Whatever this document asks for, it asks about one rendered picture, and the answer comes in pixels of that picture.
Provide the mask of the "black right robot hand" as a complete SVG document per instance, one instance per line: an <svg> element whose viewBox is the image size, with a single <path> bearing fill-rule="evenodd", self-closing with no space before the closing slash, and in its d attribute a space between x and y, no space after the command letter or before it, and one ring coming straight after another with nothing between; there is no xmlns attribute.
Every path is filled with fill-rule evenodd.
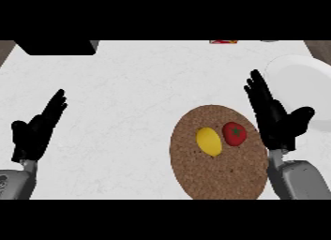
<svg viewBox="0 0 331 240"><path fill-rule="evenodd" d="M316 109L310 106L288 112L282 102L273 97L270 86L259 73L252 71L245 90L255 110L255 118L261 139L270 150L285 153L296 150L296 137L307 130L316 116Z"/></svg>

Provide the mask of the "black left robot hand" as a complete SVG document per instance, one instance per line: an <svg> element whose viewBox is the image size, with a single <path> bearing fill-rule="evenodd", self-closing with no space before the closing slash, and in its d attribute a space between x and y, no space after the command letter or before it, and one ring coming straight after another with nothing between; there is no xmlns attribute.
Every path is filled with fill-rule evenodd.
<svg viewBox="0 0 331 240"><path fill-rule="evenodd" d="M33 117L30 123L20 120L11 123L13 143L16 144L11 157L13 162L20 162L22 160L39 161L44 157L54 128L69 106L64 94L66 91L60 89L50 100L42 114Z"/></svg>

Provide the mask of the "white plate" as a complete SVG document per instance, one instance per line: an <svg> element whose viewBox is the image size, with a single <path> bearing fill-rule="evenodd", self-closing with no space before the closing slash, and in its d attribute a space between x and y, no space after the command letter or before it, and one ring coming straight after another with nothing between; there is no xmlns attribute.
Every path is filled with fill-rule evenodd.
<svg viewBox="0 0 331 240"><path fill-rule="evenodd" d="M286 110L316 109L310 127L331 132L331 66L304 55L283 55L265 68L270 89Z"/></svg>

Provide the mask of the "yellow lemon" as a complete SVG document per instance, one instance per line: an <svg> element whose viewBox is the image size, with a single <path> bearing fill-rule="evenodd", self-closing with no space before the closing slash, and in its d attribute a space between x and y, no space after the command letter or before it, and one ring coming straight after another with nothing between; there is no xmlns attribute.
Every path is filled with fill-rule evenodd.
<svg viewBox="0 0 331 240"><path fill-rule="evenodd" d="M217 131L211 127L199 129L196 134L196 141L200 149L212 157L217 157L223 153L223 142Z"/></svg>

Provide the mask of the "round brown cork placemat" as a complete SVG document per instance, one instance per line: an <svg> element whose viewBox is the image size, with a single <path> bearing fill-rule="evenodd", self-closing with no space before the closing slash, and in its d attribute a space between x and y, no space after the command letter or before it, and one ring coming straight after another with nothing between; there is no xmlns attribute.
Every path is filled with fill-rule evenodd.
<svg viewBox="0 0 331 240"><path fill-rule="evenodd" d="M234 109L221 105L193 109L174 129L169 153L192 198L259 197L268 181L268 151L254 123Z"/></svg>

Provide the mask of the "red tomato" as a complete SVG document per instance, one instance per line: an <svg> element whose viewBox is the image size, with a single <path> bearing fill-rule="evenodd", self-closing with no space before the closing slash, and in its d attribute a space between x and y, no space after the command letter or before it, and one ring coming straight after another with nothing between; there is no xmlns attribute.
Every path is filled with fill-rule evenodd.
<svg viewBox="0 0 331 240"><path fill-rule="evenodd" d="M223 128L224 138L230 146L239 146L248 139L246 128L236 122L225 124Z"/></svg>

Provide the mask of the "black box appliance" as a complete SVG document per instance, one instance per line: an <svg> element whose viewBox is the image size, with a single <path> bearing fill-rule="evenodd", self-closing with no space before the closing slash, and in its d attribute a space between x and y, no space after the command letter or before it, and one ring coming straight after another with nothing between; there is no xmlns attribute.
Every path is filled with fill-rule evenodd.
<svg viewBox="0 0 331 240"><path fill-rule="evenodd" d="M16 44L29 55L94 55L98 40L17 40Z"/></svg>

